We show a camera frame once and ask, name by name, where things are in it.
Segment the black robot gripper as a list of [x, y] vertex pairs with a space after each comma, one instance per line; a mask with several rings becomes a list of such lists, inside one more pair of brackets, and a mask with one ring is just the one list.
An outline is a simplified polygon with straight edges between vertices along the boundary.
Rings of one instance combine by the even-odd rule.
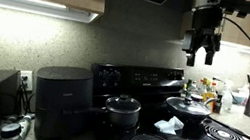
[[190, 29], [184, 33], [182, 50], [187, 52], [187, 65], [195, 65], [195, 52], [204, 48], [207, 52], [205, 65], [212, 65], [215, 52], [220, 49], [221, 35], [215, 33], [222, 21], [222, 8], [202, 7], [192, 14]]

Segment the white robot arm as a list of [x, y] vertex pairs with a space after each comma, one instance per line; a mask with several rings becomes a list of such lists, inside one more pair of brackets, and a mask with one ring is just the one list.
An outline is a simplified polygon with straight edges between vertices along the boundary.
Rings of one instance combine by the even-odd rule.
[[182, 50], [187, 57], [187, 65], [195, 65], [195, 53], [198, 49], [206, 51], [206, 65], [211, 65], [215, 53], [220, 49], [221, 34], [215, 29], [220, 26], [223, 10], [219, 6], [221, 0], [194, 0], [190, 29], [184, 33]]

